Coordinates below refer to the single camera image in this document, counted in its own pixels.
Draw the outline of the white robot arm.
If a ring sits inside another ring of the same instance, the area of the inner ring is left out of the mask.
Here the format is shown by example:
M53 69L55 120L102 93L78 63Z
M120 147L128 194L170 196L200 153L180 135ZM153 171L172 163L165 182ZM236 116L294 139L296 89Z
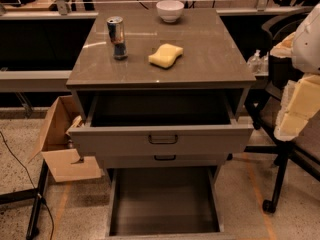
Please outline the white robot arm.
M275 137L291 141L320 110L320 5L270 54L291 58L293 67L304 73L297 83L286 86L276 119Z

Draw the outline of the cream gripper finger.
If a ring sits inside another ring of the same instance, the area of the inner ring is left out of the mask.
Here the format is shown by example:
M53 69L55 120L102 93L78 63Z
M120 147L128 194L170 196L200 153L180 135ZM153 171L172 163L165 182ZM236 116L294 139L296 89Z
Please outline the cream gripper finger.
M289 80L287 117L310 119L320 110L320 76L304 74L297 82Z
M291 141L307 125L308 120L287 113L280 113L276 119L274 136L280 141Z

